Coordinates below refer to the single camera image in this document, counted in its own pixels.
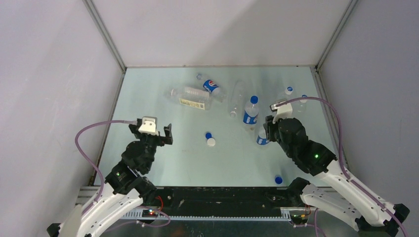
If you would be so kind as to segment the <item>small blue label bottle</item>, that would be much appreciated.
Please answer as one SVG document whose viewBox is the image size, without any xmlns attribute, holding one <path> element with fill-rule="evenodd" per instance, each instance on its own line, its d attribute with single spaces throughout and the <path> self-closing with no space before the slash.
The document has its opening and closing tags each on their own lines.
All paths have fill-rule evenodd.
<svg viewBox="0 0 419 237">
<path fill-rule="evenodd" d="M 270 141 L 267 138 L 266 130 L 263 126 L 261 126 L 257 133 L 256 143 L 260 146 L 265 146 L 269 144 L 269 142 Z"/>
</svg>

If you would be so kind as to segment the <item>blue label pepsi bottle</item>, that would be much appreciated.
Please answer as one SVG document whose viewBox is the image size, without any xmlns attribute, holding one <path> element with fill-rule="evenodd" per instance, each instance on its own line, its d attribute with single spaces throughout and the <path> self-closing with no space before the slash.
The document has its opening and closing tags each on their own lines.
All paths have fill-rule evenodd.
<svg viewBox="0 0 419 237">
<path fill-rule="evenodd" d="M 247 130 L 253 131 L 256 127 L 257 119 L 259 115 L 259 104 L 258 97 L 253 95 L 245 103 L 243 124 Z"/>
</svg>

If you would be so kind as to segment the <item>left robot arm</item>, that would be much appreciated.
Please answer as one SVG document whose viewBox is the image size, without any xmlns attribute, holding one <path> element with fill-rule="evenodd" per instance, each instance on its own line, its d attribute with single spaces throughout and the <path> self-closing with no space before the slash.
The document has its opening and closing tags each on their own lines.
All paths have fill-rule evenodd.
<svg viewBox="0 0 419 237">
<path fill-rule="evenodd" d="M 99 190 L 84 204 L 76 205 L 63 223 L 47 228 L 51 237 L 99 237 L 126 213 L 141 205 L 152 205 L 157 188 L 146 177 L 157 147 L 173 144 L 172 125 L 157 130 L 155 117 L 126 121 L 136 140 L 130 142 L 121 160 L 106 176 Z"/>
</svg>

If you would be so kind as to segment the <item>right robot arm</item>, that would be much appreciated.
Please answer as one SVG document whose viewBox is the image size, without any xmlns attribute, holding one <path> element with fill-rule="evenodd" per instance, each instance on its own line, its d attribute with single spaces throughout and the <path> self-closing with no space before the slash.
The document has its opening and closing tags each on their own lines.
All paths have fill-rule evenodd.
<svg viewBox="0 0 419 237">
<path fill-rule="evenodd" d="M 270 142 L 277 142 L 284 153 L 304 173 L 330 185 L 343 199 L 326 194 L 303 178 L 289 185 L 288 202 L 293 206 L 319 208 L 340 219 L 361 237 L 394 237 L 401 230 L 410 210 L 403 204 L 392 204 L 373 193 L 345 168 L 336 155 L 324 145 L 308 138 L 296 118 L 274 120 L 267 116 L 263 125 Z"/>
</svg>

